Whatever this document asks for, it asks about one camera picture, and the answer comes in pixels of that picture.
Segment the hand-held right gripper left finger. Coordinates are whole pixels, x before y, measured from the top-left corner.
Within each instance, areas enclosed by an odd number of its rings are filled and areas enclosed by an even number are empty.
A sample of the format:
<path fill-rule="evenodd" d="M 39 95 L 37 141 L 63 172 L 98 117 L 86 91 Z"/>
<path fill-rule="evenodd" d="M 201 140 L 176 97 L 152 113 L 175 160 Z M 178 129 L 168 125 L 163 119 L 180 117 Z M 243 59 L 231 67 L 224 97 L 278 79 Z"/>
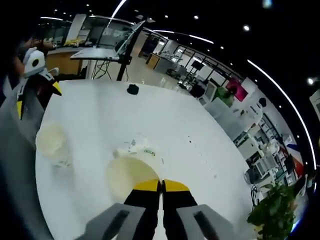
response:
<path fill-rule="evenodd" d="M 161 181 L 136 184 L 124 203 L 115 203 L 85 225 L 81 240 L 151 240 L 158 224 Z"/>

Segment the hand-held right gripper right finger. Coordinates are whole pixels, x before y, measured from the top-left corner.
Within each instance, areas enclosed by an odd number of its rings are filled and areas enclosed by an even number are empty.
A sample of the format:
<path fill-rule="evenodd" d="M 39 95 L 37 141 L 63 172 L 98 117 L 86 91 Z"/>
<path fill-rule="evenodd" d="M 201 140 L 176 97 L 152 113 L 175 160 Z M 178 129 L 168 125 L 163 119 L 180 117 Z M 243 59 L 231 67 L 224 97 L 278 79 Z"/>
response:
<path fill-rule="evenodd" d="M 197 204 L 181 182 L 162 181 L 163 226 L 169 240 L 235 240 L 233 225 L 206 204 Z"/>

